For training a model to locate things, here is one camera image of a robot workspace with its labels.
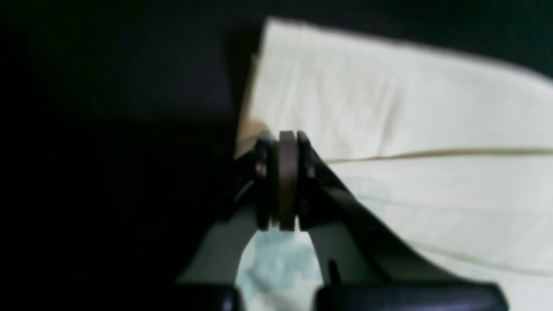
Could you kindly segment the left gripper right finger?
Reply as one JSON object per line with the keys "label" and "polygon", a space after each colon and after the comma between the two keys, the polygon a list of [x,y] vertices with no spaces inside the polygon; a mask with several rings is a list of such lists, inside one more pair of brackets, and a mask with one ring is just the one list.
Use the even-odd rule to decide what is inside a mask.
{"label": "left gripper right finger", "polygon": [[423,258],[363,206],[304,132],[278,141],[278,220],[314,246],[324,285],[317,311],[507,311],[499,285]]}

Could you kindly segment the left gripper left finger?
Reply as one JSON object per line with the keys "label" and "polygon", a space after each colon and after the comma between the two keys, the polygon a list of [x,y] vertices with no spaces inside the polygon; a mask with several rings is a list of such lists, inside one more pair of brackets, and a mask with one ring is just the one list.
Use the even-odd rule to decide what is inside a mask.
{"label": "left gripper left finger", "polygon": [[276,151],[275,137],[263,131],[234,163],[235,181],[219,214],[176,279],[179,311],[245,309],[235,280],[243,250],[257,231],[269,228],[278,208]]}

